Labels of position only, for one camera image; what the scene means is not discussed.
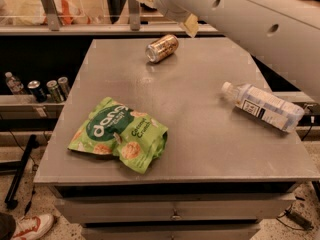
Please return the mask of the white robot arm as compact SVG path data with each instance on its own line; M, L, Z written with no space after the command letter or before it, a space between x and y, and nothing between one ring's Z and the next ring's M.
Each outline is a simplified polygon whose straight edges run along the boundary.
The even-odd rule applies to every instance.
M189 36L203 21L314 100L320 99L320 9L299 0L136 0Z

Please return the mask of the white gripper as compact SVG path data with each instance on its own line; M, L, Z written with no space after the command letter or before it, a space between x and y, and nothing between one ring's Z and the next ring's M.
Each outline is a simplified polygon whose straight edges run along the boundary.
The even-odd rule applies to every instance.
M179 27L191 38L199 30L198 17L176 5L170 0L136 0L150 8L156 8L165 18L178 22Z

